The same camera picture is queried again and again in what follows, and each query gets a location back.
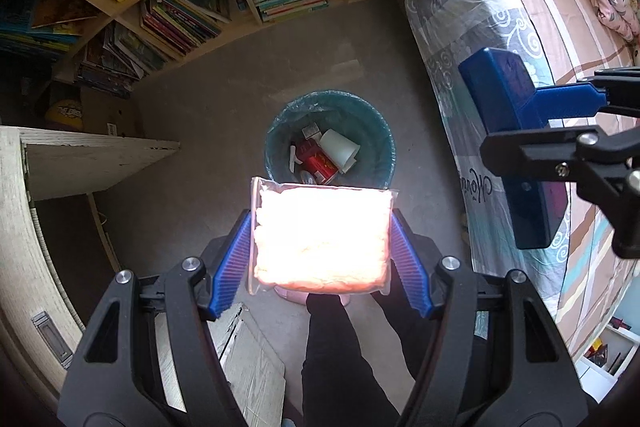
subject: person's leg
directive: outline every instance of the person's leg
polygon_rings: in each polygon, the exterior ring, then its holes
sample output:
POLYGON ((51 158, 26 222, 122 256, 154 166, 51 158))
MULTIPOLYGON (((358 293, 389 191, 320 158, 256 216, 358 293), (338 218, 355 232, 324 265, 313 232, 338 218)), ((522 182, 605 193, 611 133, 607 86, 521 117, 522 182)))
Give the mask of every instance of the person's leg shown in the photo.
POLYGON ((371 295, 382 308, 386 321, 398 334, 406 368, 415 380, 425 354, 431 350, 436 339, 438 323, 420 317, 418 310, 411 308, 393 261, 389 295, 380 292, 371 295))
POLYGON ((339 297, 310 294, 306 308, 311 317, 302 366, 305 427, 393 427, 398 411, 362 357, 339 297))

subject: teal trash can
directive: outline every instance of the teal trash can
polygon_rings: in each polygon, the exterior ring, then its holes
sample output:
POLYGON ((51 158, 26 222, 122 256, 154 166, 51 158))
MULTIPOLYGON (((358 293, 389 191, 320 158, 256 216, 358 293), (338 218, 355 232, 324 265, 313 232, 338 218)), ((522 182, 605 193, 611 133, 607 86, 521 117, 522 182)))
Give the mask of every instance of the teal trash can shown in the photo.
POLYGON ((271 180, 300 183, 289 171, 289 147, 314 122, 321 132, 333 129, 361 146, 356 164, 332 185, 389 188, 396 169, 396 144, 389 126, 369 102, 337 90, 310 92, 277 115, 264 144, 264 168, 271 180))

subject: blue gripper pad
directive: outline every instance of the blue gripper pad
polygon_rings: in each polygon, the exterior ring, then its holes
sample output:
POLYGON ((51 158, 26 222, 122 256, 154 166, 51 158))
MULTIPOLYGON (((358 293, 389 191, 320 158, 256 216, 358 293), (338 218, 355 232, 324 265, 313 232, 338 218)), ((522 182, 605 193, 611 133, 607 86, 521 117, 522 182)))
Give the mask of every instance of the blue gripper pad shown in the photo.
POLYGON ((249 264, 251 245, 251 213, 248 212, 231 241, 225 256, 213 277, 209 310, 215 317, 228 310, 249 264))
MULTIPOLYGON (((548 120, 594 116, 607 105, 591 84, 536 89, 520 55, 485 48, 458 67, 487 133, 542 129, 548 120)), ((551 244, 568 203, 564 184, 502 178, 516 247, 551 244)))
POLYGON ((391 215, 390 236, 391 259, 396 263, 409 304, 411 308, 418 310, 422 317, 426 317, 433 307, 429 293, 429 277, 396 214, 391 215))

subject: concrete floor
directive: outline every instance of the concrete floor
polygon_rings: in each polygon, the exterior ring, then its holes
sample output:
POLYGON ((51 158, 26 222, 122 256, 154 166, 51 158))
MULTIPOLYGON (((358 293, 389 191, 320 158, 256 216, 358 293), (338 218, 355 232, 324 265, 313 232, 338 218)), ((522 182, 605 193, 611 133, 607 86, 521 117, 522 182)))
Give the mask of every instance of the concrete floor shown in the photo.
MULTIPOLYGON (((398 149, 397 206, 414 232, 466 257, 458 174, 414 37, 393 0, 370 0, 262 30, 136 90, 146 136, 181 149, 97 195, 122 265, 140 276, 164 271, 226 235, 249 206, 251 177, 264 174, 271 120, 317 89, 354 92, 382 113, 398 149)), ((273 291, 249 296, 241 287, 236 299, 284 361, 287 396, 302 410, 306 309, 273 291)), ((402 410, 413 380, 396 334, 369 295, 347 309, 364 357, 402 410)))

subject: patterned bedding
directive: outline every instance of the patterned bedding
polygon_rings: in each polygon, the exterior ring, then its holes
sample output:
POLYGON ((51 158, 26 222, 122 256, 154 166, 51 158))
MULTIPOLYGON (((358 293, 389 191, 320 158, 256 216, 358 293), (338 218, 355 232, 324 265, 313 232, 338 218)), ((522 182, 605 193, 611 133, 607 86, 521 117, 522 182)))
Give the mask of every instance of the patterned bedding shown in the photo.
MULTIPOLYGON (((635 262, 612 253, 612 228, 577 198, 575 185, 567 185, 570 203, 551 246, 515 247, 502 183, 479 157, 486 133, 458 65, 487 46, 507 49, 522 56, 536 86, 551 86, 632 65, 632 51, 599 23, 588 0, 405 0, 405 8, 460 173, 474 269, 500 276, 523 269, 579 357, 622 299, 635 262)), ((609 134, 635 125, 607 114, 589 120, 551 125, 597 123, 609 134)))

